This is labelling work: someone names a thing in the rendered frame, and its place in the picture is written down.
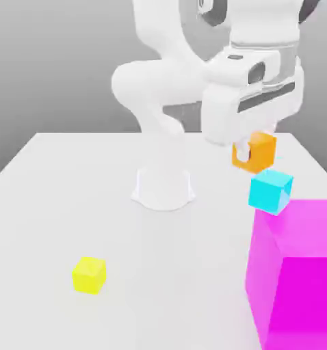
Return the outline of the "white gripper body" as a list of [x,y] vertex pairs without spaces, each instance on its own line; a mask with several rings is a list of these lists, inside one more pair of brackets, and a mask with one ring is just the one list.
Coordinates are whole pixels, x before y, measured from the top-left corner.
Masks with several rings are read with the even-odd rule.
[[215,144],[229,145],[296,114],[302,105],[304,71],[295,65],[294,75],[280,85],[262,81],[244,87],[210,84],[202,96],[201,130]]

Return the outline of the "small orange cube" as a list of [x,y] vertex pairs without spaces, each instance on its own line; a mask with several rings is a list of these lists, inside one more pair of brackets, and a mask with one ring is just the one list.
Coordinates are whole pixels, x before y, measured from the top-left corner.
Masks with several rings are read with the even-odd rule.
[[242,162],[237,158],[237,149],[233,145],[232,164],[235,167],[246,170],[253,174],[262,172],[274,164],[276,152],[276,140],[273,135],[264,132],[255,132],[248,142],[250,147],[249,160]]

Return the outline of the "small cyan cube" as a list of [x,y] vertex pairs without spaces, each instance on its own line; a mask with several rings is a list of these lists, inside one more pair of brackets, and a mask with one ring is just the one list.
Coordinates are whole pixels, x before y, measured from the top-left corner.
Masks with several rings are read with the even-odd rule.
[[278,215],[289,203],[293,176],[272,169],[258,173],[251,180],[248,204]]

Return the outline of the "small yellow cube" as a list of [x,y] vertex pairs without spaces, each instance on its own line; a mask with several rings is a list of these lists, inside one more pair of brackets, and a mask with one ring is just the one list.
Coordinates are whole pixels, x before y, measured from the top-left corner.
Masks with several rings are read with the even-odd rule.
[[72,277],[76,291],[97,295],[106,281],[105,260],[81,257],[72,271]]

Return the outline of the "large magenta box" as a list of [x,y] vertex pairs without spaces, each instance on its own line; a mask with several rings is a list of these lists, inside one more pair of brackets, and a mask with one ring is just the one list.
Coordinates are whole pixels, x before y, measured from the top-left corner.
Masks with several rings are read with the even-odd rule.
[[327,200],[255,212],[246,292],[262,350],[327,350]]

